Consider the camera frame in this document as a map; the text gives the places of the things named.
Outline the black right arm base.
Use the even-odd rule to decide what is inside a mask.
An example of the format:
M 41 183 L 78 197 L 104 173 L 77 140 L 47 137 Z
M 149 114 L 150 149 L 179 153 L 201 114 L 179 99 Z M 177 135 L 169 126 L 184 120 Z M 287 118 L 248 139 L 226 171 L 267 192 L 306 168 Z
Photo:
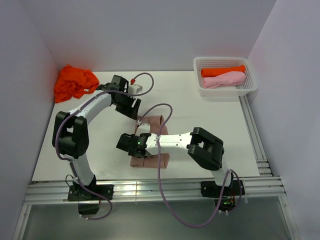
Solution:
M 216 185 L 215 181 L 202 181 L 201 186 L 201 195 L 204 198 L 213 198 L 214 203 L 217 206 L 220 192 L 222 187 Z M 221 202 L 218 206 L 218 210 L 221 212 L 228 213 L 232 211 L 236 205 L 236 197 L 244 197 L 246 194 L 244 183 L 242 180 L 231 180 L 229 186 L 225 186 L 223 189 L 223 194 L 221 197 Z

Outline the dusty pink t-shirt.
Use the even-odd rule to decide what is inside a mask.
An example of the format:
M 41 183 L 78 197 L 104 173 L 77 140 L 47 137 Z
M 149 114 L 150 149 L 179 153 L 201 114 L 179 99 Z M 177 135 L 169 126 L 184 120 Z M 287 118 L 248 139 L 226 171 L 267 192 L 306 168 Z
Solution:
M 150 124 L 150 132 L 151 134 L 157 134 L 159 132 L 161 124 L 164 122 L 164 117 L 162 115 L 153 115 L 144 117 L 141 120 L 143 123 L 149 123 Z M 160 155 L 160 168 L 166 169 L 170 160 L 170 154 L 169 153 L 161 153 Z M 158 154 L 147 156 L 144 158 L 138 158 L 138 157 L 131 157 L 130 159 L 130 166 L 132 168 L 158 168 Z

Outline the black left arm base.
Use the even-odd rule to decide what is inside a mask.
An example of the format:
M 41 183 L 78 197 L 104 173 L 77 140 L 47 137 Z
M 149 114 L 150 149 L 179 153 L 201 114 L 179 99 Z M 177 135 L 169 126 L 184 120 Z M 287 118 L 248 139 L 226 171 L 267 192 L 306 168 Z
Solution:
M 88 186 L 85 186 L 89 192 L 75 181 L 72 184 L 65 182 L 69 187 L 67 201 L 78 202 L 78 213 L 80 215 L 94 216 L 100 210 L 102 201 L 113 199 L 114 185 L 97 184 L 95 177 Z

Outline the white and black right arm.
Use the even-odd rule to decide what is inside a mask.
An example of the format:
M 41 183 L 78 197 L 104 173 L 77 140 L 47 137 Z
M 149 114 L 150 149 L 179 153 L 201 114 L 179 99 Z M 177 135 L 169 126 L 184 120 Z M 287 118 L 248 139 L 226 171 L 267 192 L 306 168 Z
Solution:
M 229 194 L 233 188 L 233 174 L 223 160 L 224 142 L 201 127 L 183 134 L 123 133 L 116 145 L 131 157 L 144 158 L 158 154 L 187 153 L 201 168 L 212 173 L 217 191 Z

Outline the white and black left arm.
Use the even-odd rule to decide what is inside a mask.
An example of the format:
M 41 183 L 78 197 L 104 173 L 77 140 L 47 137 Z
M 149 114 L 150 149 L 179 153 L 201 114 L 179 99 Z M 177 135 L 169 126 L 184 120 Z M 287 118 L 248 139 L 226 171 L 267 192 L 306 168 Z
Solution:
M 93 96 L 68 112 L 55 116 L 52 145 L 59 159 L 69 163 L 75 190 L 86 200 L 96 197 L 96 177 L 87 158 L 90 122 L 104 109 L 115 106 L 122 115 L 136 120 L 141 100 L 142 86 L 114 75 L 112 81 L 99 85 Z

